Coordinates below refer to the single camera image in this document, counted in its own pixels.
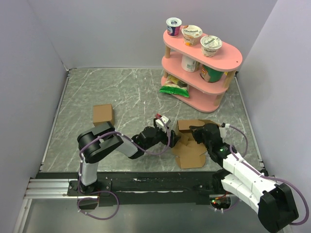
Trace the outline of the green can middle shelf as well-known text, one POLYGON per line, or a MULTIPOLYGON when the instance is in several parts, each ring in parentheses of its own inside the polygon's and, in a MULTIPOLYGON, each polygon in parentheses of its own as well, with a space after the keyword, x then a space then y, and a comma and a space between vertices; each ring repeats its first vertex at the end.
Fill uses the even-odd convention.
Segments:
POLYGON ((221 79, 224 72, 214 70, 206 65, 202 65, 200 76, 208 83, 215 83, 221 79))

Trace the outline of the Chobani peach yogurt cup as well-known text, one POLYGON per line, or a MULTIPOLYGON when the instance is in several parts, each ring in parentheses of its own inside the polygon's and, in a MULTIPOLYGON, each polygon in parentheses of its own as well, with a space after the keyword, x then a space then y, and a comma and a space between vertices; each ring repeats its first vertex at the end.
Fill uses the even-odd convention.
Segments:
POLYGON ((202 29, 196 25, 186 25, 182 28, 183 41, 186 46, 195 46, 200 41, 202 29))

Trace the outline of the green snack bag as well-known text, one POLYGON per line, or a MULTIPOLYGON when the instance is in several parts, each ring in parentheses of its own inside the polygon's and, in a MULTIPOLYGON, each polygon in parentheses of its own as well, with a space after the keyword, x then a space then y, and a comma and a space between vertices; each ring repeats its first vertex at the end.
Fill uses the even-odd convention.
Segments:
POLYGON ((179 95, 189 98, 189 85, 173 75, 168 75, 166 82, 160 88, 160 93, 179 95))

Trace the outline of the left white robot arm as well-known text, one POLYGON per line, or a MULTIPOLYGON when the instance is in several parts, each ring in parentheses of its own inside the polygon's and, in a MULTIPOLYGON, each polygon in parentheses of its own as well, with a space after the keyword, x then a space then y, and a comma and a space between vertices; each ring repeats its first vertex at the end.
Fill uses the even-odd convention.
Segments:
POLYGON ((85 195, 95 192, 98 164, 114 151, 134 160, 145 154, 160 155, 173 148, 181 137, 170 129, 169 123, 165 116, 157 116, 153 126, 145 127, 132 137, 116 131, 110 121, 81 133, 77 138, 80 151, 78 192, 85 195))

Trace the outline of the Chobani white yogurt cup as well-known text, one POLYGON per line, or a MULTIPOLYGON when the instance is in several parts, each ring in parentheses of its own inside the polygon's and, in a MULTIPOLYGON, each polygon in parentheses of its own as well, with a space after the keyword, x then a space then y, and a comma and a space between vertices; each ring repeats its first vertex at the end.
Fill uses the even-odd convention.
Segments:
POLYGON ((222 40, 214 35, 205 35, 200 39, 201 51, 205 57, 213 57, 222 47, 222 40))

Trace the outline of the pink three-tier shelf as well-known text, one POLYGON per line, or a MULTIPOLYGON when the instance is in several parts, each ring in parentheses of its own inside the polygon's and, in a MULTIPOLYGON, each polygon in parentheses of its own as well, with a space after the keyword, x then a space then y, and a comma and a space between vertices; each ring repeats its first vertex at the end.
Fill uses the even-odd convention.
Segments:
POLYGON ((201 51, 201 44, 193 47, 185 45, 181 33, 172 37, 164 32, 163 41, 165 55, 162 58, 164 75, 161 78, 161 85, 164 85, 167 77, 172 75, 189 87, 188 98, 175 95, 176 98, 200 112, 215 111, 242 64, 241 52, 233 45, 223 42, 215 56, 205 57, 201 51), (182 67, 183 56, 197 61, 199 68, 195 72, 186 71, 182 67))

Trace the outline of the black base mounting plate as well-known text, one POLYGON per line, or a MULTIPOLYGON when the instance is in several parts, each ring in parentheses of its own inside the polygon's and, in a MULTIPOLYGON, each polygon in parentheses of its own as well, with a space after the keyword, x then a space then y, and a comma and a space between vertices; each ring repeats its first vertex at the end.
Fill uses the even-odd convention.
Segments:
POLYGON ((213 197, 226 193, 220 176, 223 172, 99 172, 97 181, 78 192, 77 179, 69 182, 67 195, 91 197, 100 207, 112 206, 119 199, 128 204, 195 203, 209 205, 213 197))

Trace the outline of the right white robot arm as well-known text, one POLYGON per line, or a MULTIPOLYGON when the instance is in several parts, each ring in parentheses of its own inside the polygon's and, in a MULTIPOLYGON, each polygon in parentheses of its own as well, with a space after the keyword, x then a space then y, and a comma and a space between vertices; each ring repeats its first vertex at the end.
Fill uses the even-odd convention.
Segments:
POLYGON ((257 213, 261 224, 271 233, 298 219, 290 187, 277 184, 246 162, 233 146, 223 141, 218 125, 190 126, 190 130, 194 140, 206 147, 212 161, 222 167, 213 175, 215 192, 236 195, 257 213))

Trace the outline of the small folded cardboard box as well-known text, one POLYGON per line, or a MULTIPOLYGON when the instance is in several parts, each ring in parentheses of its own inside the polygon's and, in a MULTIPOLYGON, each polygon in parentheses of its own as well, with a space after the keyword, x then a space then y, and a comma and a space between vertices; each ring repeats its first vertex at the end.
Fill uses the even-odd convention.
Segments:
POLYGON ((114 110, 112 104, 94 105, 93 125, 97 126, 108 121, 114 125, 114 110))

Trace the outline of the white blue yogurt cup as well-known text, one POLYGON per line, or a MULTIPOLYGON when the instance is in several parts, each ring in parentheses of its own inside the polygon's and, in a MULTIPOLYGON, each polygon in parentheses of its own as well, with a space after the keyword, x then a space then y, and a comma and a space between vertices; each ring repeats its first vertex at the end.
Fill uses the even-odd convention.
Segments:
POLYGON ((176 17, 171 17, 166 20, 167 24, 167 34, 171 37, 176 37, 179 35, 182 20, 176 17))

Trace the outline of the white container middle shelf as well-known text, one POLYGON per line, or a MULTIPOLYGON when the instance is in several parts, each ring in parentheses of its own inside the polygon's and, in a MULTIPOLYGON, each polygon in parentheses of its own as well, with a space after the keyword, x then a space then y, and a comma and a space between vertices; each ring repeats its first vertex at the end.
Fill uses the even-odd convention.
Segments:
POLYGON ((187 72, 196 72, 198 70, 200 63, 182 55, 181 67, 187 72))

